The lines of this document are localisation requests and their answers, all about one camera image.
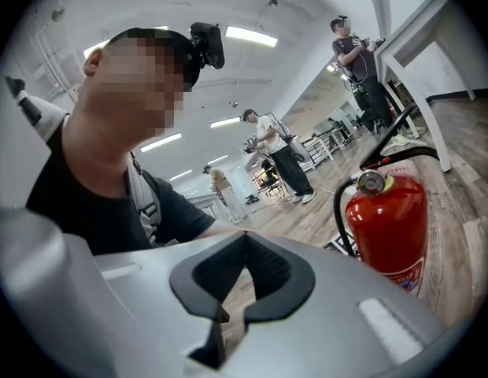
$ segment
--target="fire extinguisher hose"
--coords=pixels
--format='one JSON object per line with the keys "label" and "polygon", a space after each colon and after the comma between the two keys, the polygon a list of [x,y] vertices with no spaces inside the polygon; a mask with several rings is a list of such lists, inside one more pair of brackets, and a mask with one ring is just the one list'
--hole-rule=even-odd
{"label": "fire extinguisher hose", "polygon": [[342,242],[344,243],[347,254],[355,258],[356,254],[354,253],[351,243],[349,242],[349,237],[347,236],[346,228],[344,227],[344,220],[342,219],[342,212],[340,210],[344,190],[351,185],[354,185],[352,178],[347,178],[340,185],[338,185],[333,197],[333,214],[335,215],[335,223],[337,224],[338,232],[340,233],[340,237],[342,238]]}

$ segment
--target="red fire extinguisher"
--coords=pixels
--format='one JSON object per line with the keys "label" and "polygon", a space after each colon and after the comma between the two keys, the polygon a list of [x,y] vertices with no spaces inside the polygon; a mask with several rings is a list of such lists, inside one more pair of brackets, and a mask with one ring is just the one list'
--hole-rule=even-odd
{"label": "red fire extinguisher", "polygon": [[360,259],[384,276],[417,295],[427,249],[427,201],[424,187],[410,175],[386,175],[378,167],[417,155],[438,160],[436,150],[414,147],[382,156],[382,148],[394,130],[414,109],[408,109],[387,130],[377,146],[360,163],[360,172],[344,181],[335,191],[334,213],[338,231],[349,256],[356,256],[342,220],[340,201],[343,191],[357,185],[356,194],[346,207],[346,219]]}

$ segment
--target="black shirt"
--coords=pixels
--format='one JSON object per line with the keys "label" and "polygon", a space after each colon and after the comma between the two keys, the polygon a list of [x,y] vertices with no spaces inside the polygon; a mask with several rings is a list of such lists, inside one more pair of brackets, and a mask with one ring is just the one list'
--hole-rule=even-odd
{"label": "black shirt", "polygon": [[[339,38],[333,41],[331,46],[335,55],[348,54],[353,51],[353,49],[360,44],[360,39],[350,36],[349,38]],[[356,79],[354,81],[362,81],[365,77],[371,77],[377,75],[377,69],[375,67],[375,60],[373,58],[373,53],[368,52],[366,49],[361,52],[361,56],[358,55],[347,68],[353,72]]]}
{"label": "black shirt", "polygon": [[[48,141],[52,154],[28,199],[27,208],[55,221],[65,233],[87,241],[92,254],[151,249],[132,198],[105,198],[86,189],[71,173],[61,144],[61,127]],[[148,174],[160,201],[157,241],[191,241],[214,218],[188,202],[172,185]]]}

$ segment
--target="ear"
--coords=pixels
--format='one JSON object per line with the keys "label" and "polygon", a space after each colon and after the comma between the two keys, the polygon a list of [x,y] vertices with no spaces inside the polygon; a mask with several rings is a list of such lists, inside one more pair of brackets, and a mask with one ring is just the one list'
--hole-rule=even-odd
{"label": "ear", "polygon": [[87,57],[85,63],[83,63],[83,73],[85,76],[92,77],[99,64],[104,57],[104,51],[101,48],[92,50],[92,53]]}

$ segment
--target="ceiling light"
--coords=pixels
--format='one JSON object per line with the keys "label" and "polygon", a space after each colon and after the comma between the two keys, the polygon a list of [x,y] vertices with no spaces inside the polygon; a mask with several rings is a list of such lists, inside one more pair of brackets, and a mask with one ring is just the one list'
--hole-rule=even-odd
{"label": "ceiling light", "polygon": [[178,179],[178,178],[180,178],[181,176],[188,175],[190,172],[191,172],[191,169],[190,169],[189,171],[182,172],[182,173],[180,173],[179,175],[173,176],[173,177],[172,177],[172,178],[170,178],[169,180],[177,180],[177,179]]}
{"label": "ceiling light", "polygon": [[175,135],[170,135],[169,137],[166,137],[165,139],[157,140],[154,143],[151,143],[151,144],[148,144],[147,146],[141,147],[140,150],[143,153],[145,153],[145,152],[151,150],[152,148],[161,146],[162,144],[170,143],[171,141],[174,141],[174,140],[177,140],[177,139],[181,139],[181,133],[177,133]]}
{"label": "ceiling light", "polygon": [[225,36],[229,38],[245,39],[251,42],[262,43],[271,47],[274,47],[277,43],[277,38],[272,38],[271,36],[261,34],[260,32],[237,27],[227,27]]}
{"label": "ceiling light", "polygon": [[212,164],[212,163],[214,163],[214,162],[216,162],[216,161],[223,160],[223,159],[224,159],[224,158],[226,158],[226,157],[228,157],[228,155],[224,155],[223,157],[219,157],[219,158],[217,158],[216,160],[209,161],[209,162],[208,162],[208,164]]}
{"label": "ceiling light", "polygon": [[105,45],[107,45],[107,43],[110,41],[111,39],[108,39],[104,42],[101,42],[101,43],[98,43],[97,45],[94,45],[92,47],[89,47],[88,49],[84,50],[83,51],[83,56],[85,57],[85,60],[87,59],[87,57],[90,56],[90,54],[95,50],[97,49],[98,47],[104,47]]}
{"label": "ceiling light", "polygon": [[219,126],[224,126],[225,124],[239,122],[241,120],[240,117],[232,117],[231,119],[220,120],[218,122],[212,122],[211,128],[218,128]]}

